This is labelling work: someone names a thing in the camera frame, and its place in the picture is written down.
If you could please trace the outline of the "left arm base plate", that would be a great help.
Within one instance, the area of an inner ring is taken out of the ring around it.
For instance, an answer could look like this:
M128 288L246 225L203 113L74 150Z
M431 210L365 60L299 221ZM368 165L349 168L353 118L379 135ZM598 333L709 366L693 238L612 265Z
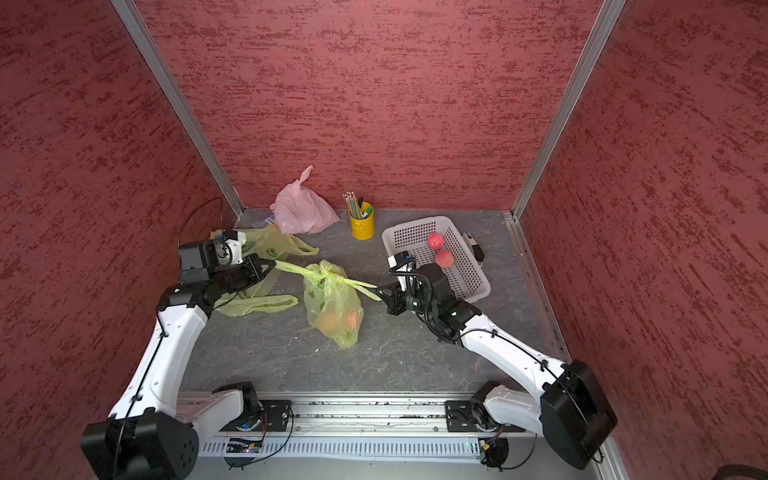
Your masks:
M247 408L241 415L219 429L220 432L237 434L264 432L284 433L292 415L290 400L260 400L259 404Z

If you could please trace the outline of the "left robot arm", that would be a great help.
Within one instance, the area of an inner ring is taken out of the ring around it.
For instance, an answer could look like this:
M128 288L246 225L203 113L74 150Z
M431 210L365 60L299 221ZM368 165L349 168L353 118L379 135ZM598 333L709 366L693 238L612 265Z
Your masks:
M179 246L180 278L156 307L156 326L144 355L107 420L86 427L81 449L100 479L184 479L201 445L226 426L267 431L267 414L249 382L214 390L182 413L178 395L194 345L223 297L263 281L273 260L244 254L246 236Z

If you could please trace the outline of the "pink plastic bag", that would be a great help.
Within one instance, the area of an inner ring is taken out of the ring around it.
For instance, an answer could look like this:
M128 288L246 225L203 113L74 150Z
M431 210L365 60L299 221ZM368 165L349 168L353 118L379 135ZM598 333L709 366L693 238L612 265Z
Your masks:
M303 185L313 168L309 165L297 180L284 187L270 206L275 225L282 233L320 233L340 220L326 200Z

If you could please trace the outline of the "green avocado print bag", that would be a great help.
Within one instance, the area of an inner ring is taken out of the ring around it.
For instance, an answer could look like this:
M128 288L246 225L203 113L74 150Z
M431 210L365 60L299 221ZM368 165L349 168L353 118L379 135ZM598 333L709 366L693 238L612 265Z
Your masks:
M271 268L266 262L285 261L289 256L315 256L319 253L317 247L295 235L282 233L274 225L257 229L217 230L211 233L212 239L223 240L225 237L233 237L238 241L235 251L241 255L244 264L247 263L247 256L256 254L262 263L254 261L254 265L261 268L265 277L256 284L237 289L235 293L225 294L217 301L216 311L229 317L243 317L254 313L278 313L299 303L295 295L270 293L281 271Z

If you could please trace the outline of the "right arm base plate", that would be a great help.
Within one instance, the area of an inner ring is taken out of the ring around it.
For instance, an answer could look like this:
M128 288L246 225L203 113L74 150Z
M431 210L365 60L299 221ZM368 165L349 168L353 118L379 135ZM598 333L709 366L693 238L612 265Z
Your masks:
M521 418L518 405L510 401L492 402L486 406L474 400L447 400L444 402L447 430L451 433L522 433L526 429L511 423Z

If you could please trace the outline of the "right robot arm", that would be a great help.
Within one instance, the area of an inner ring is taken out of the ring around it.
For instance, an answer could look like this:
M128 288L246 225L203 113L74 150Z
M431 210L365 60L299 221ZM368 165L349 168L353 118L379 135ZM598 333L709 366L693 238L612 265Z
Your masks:
M550 357L514 338L458 298L439 265L419 266L409 254L389 262L388 273L396 280L376 290L389 314L413 312L439 341L485 358L529 394L523 399L502 384L487 383L472 398L476 426L490 431L512 425L541 435L562 460L580 470L601 461L603 443L618 419L586 363Z

